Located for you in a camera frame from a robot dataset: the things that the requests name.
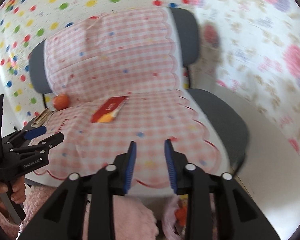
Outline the red snack packet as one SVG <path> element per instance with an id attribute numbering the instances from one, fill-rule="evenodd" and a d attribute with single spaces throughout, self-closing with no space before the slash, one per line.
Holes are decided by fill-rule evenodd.
<path id="1" fill-rule="evenodd" d="M 107 124 L 115 120 L 119 111 L 128 100 L 128 96 L 109 98 L 92 116 L 90 122 Z"/>

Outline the pink lined trash bin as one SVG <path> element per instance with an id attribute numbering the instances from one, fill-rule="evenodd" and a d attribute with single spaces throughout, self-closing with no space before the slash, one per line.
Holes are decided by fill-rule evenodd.
<path id="1" fill-rule="evenodd" d="M 166 239 L 185 239 L 187 204 L 187 194 L 168 198 L 161 219 Z"/>

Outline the gold cutlery bundle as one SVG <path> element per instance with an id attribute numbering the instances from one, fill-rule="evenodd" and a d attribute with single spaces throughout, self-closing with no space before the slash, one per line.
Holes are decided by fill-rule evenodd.
<path id="1" fill-rule="evenodd" d="M 47 122 L 47 120 L 49 120 L 51 115 L 53 115 L 53 113 L 55 113 L 55 111 L 52 111 L 49 108 L 44 109 L 42 113 L 40 113 L 33 119 L 33 121 L 31 122 L 31 127 L 38 128 L 40 126 L 43 126 Z"/>

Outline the red apple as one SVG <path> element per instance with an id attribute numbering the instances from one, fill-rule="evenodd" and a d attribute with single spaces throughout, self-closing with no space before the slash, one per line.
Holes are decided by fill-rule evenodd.
<path id="1" fill-rule="evenodd" d="M 61 111 L 69 107 L 70 99 L 66 94 L 60 94 L 53 98 L 52 104 L 57 111 Z"/>

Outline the pink fuzzy trousers leg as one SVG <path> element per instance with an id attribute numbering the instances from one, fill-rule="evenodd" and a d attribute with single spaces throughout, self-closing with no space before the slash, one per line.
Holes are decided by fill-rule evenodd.
<path id="1" fill-rule="evenodd" d="M 55 187 L 32 186 L 26 190 L 24 203 L 26 218 L 21 223 L 23 231 L 37 211 L 55 192 Z M 114 225 L 116 239 L 156 239 L 159 229 L 153 212 L 139 199 L 132 197 L 113 197 Z"/>

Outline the grey office chair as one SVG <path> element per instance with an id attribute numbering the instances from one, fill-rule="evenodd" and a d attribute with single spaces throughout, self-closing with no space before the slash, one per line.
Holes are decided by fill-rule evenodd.
<path id="1" fill-rule="evenodd" d="M 179 35 L 183 67 L 189 74 L 189 65 L 195 63 L 199 57 L 198 24 L 194 15 L 188 10 L 171 8 L 170 12 Z M 31 82 L 36 92 L 43 95 L 52 92 L 44 70 L 44 45 L 45 41 L 36 45 L 29 59 Z M 244 164 L 249 144 L 249 131 L 245 122 L 226 102 L 214 94 L 192 88 L 188 90 L 188 93 L 219 135 L 229 157 L 232 175 L 235 176 Z"/>

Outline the pink gingham cloth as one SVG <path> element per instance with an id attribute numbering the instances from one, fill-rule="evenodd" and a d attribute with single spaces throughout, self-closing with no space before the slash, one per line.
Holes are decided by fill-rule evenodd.
<path id="1" fill-rule="evenodd" d="M 47 134 L 64 134 L 49 164 L 30 174 L 57 186 L 72 172 L 95 173 L 136 142 L 132 194 L 171 194 L 165 140 L 205 172 L 230 168 L 227 151 L 206 115 L 183 87 L 183 60 L 170 9 L 136 9 L 75 23 L 48 37 L 44 70 L 68 108 L 46 122 Z M 114 96 L 128 96 L 115 120 L 90 122 Z"/>

